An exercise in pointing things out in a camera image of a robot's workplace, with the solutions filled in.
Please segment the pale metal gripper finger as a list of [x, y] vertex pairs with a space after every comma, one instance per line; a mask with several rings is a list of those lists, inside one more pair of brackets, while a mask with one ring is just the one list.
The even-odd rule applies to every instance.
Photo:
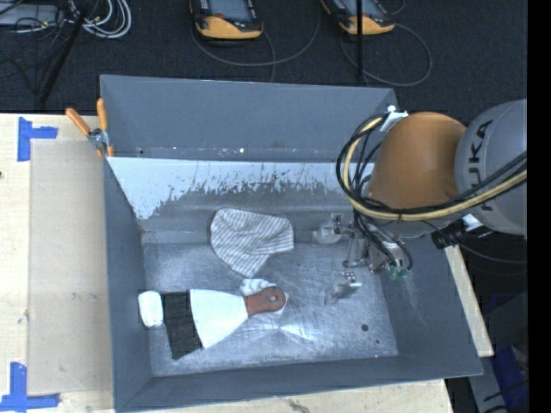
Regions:
[[312, 234], [313, 241], [318, 244], [338, 243], [347, 236], [342, 225], [342, 215], [338, 213], [333, 213]]
[[325, 289], [324, 304], [334, 305], [340, 299], [346, 299], [362, 287], [362, 283], [351, 271], [340, 273]]

